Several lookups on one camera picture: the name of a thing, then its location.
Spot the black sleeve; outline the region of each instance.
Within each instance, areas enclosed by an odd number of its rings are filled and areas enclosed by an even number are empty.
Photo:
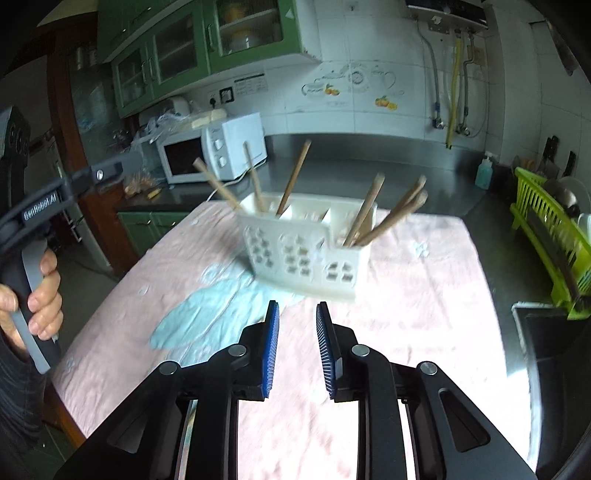
[[[45,379],[30,358],[23,361],[14,354],[0,329],[0,437],[17,455],[39,438]]]

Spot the wooden chopstick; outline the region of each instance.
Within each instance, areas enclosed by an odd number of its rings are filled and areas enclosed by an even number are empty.
[[[351,225],[351,229],[349,230],[349,233],[347,234],[347,238],[345,238],[345,241],[343,243],[343,247],[349,247],[351,245],[351,243],[353,243],[353,238],[355,238],[355,234],[357,233],[357,231],[361,227],[361,224],[365,220],[365,217],[367,217],[369,210],[371,209],[372,205],[374,204],[375,198],[378,196],[379,190],[382,188],[385,178],[386,177],[384,177],[383,173],[378,173],[375,176],[374,182],[372,183],[371,188],[368,190],[367,194],[365,195],[365,200],[363,201],[363,205],[359,209],[359,213],[357,214],[357,217],[355,217],[355,220],[353,221],[353,225]]]
[[[248,145],[248,142],[244,142],[243,147],[244,147],[244,155],[246,156],[246,160],[248,162],[248,167],[250,169],[252,184],[254,185],[254,188],[255,188],[256,206],[257,206],[259,212],[266,213],[267,207],[265,206],[265,202],[263,202],[263,200],[262,200],[261,182],[258,179],[258,174],[256,173],[255,166],[252,163],[251,149]]]
[[[193,167],[195,167],[197,170],[199,170],[201,173],[203,173],[206,176],[209,184],[213,188],[215,188],[222,197],[224,197],[228,202],[230,202],[230,204],[234,207],[235,210],[242,211],[242,207],[240,206],[240,202],[236,199],[236,197],[232,194],[232,192],[230,192],[230,190],[228,190],[223,185],[223,183],[221,181],[219,181],[216,178],[216,176],[207,169],[207,165],[205,165],[205,163],[203,162],[203,160],[201,160],[201,158],[197,157],[195,159],[195,161],[193,162]]]
[[[283,197],[281,198],[281,201],[279,203],[279,208],[277,209],[277,216],[285,212],[287,200],[291,195],[291,191],[294,189],[297,176],[300,174],[301,166],[304,164],[304,160],[306,159],[306,155],[308,154],[308,150],[310,149],[311,143],[312,140],[306,140],[306,143],[304,143],[304,146],[301,149],[300,158],[298,158],[294,170],[291,172],[290,180],[287,182],[287,187],[285,187],[285,193],[283,194]]]
[[[427,192],[423,190],[402,208],[396,210],[396,207],[394,207],[392,210],[390,210],[388,216],[384,220],[382,220],[382,222],[378,226],[376,226],[370,232],[366,233],[364,236],[357,239],[357,241],[355,242],[355,247],[365,247],[366,245],[369,245],[371,241],[375,240],[377,237],[382,235],[389,228],[392,228],[405,216],[415,212],[420,207],[422,207],[426,201]]]
[[[427,178],[425,177],[425,175],[421,175],[414,183],[413,187],[402,196],[402,198],[394,206],[391,212],[396,212],[400,210],[403,206],[405,206],[408,202],[415,198],[417,196],[417,193],[423,189],[426,182]]]

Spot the human hand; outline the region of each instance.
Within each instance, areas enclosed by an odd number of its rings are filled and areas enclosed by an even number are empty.
[[[29,322],[29,331],[38,335],[41,340],[49,340],[61,327],[64,314],[61,311],[61,295],[57,292],[60,286],[60,274],[57,272],[57,258],[47,250],[39,265],[43,281],[29,295],[28,307],[33,313]],[[26,352],[24,342],[14,326],[10,313],[17,310],[17,296],[5,285],[0,284],[0,328],[15,349]]]

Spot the metal screw head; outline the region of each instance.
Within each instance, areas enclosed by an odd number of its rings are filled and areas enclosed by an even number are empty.
[[[433,362],[423,362],[421,364],[421,372],[426,375],[435,375],[437,373],[437,365]]]
[[[246,353],[246,347],[240,345],[240,343],[235,343],[234,345],[230,345],[228,353],[232,356],[242,356]]]
[[[369,355],[369,347],[366,345],[361,345],[361,344],[353,345],[351,347],[351,352],[353,353],[353,355],[356,355],[356,356],[368,356]]]
[[[178,365],[175,362],[164,362],[158,367],[158,371],[163,375],[172,375],[176,372]]]

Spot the soap dispenser bottle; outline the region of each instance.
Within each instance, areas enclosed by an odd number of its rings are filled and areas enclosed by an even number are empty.
[[[485,152],[485,157],[482,159],[480,166],[478,167],[478,173],[476,173],[476,181],[474,184],[480,187],[482,190],[488,190],[491,186],[492,179],[492,160],[494,155],[491,152]]]

